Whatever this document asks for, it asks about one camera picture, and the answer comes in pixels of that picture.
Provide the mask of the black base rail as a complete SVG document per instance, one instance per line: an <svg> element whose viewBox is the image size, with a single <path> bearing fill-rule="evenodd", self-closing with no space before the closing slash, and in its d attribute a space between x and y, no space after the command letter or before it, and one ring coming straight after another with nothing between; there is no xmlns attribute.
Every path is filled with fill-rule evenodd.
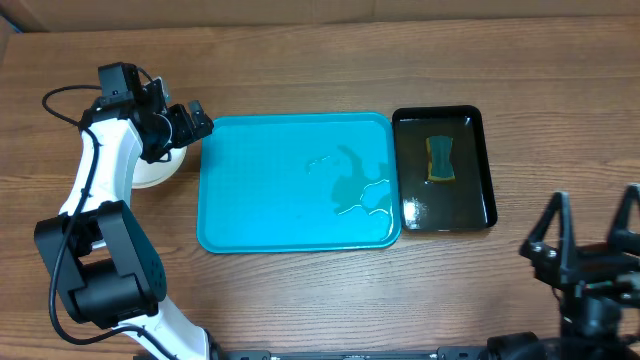
<svg viewBox="0 0 640 360"><path fill-rule="evenodd" d="M437 350L374 352L213 351L212 360L491 360L498 359L482 346L445 346Z"/></svg>

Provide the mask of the black water tray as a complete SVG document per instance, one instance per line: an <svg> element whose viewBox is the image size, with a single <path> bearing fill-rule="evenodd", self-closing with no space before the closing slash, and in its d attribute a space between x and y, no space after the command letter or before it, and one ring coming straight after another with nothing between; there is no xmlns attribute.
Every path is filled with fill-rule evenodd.
<svg viewBox="0 0 640 360"><path fill-rule="evenodd" d="M414 232L481 231L498 220L483 117L472 105L400 108L392 115L403 227ZM455 180L427 182L425 140L453 139Z"/></svg>

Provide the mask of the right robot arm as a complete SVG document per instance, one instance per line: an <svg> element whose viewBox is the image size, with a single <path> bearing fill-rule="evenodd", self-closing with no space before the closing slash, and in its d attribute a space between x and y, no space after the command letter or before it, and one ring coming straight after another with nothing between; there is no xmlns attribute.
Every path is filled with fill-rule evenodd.
<svg viewBox="0 0 640 360"><path fill-rule="evenodd" d="M520 247L558 301L560 335L492 337L480 359L637 359L637 335L619 334L622 310L639 307L639 234L630 229L639 186L627 186L603 243L579 246L569 196L556 192Z"/></svg>

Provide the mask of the green yellow sponge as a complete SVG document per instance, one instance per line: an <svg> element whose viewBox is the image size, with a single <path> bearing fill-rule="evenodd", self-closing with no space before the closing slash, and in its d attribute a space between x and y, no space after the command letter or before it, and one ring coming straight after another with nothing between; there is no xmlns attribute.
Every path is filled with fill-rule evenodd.
<svg viewBox="0 0 640 360"><path fill-rule="evenodd" d="M427 182L442 183L455 180L451 162L453 139L444 135L430 136L425 140L428 164Z"/></svg>

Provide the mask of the white plate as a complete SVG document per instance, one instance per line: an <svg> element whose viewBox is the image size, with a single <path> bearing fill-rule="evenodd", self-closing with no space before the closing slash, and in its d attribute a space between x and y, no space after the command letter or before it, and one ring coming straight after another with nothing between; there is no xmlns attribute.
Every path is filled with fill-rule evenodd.
<svg viewBox="0 0 640 360"><path fill-rule="evenodd" d="M132 188L144 189L159 185L178 171L187 153L187 148L172 149L166 158L152 164L139 159L136 162Z"/></svg>

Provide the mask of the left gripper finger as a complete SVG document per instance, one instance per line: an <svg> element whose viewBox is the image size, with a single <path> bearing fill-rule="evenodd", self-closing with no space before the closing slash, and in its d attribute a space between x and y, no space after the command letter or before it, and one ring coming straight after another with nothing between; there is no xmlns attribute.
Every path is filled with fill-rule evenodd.
<svg viewBox="0 0 640 360"><path fill-rule="evenodd" d="M213 120L205 113L203 107L198 100L188 103L190 115L190 132L193 141L201 140L212 134L214 124Z"/></svg>
<svg viewBox="0 0 640 360"><path fill-rule="evenodd" d="M165 82L165 81L164 81L160 76L158 76L158 77L155 77L155 78L151 81L151 83L152 83L155 87L157 87L157 88L158 88L158 92L160 92L160 93L161 93L162 98L164 99L164 101L165 101L166 103L169 103L169 102L170 102L170 92L169 92L169 89L168 89L168 87L167 87L166 82Z"/></svg>

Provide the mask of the teal plastic tray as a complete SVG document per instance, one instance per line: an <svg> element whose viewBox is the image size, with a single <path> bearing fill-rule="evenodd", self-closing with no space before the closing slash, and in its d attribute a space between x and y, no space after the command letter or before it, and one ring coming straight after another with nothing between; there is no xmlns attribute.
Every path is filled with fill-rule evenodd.
<svg viewBox="0 0 640 360"><path fill-rule="evenodd" d="M390 121L221 117L202 142L199 244L214 254L378 249L401 232Z"/></svg>

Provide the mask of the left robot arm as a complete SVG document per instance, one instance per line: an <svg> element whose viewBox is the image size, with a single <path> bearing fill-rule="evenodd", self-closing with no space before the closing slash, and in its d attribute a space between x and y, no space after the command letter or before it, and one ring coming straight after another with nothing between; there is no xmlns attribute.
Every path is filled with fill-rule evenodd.
<svg viewBox="0 0 640 360"><path fill-rule="evenodd" d="M168 297L160 256L130 209L137 162L169 162L213 122L197 101L169 106L162 79L136 65L103 66L99 81L100 96L74 124L83 150L71 193L34 230L51 324L74 345L125 334L155 359L218 359L209 332Z"/></svg>

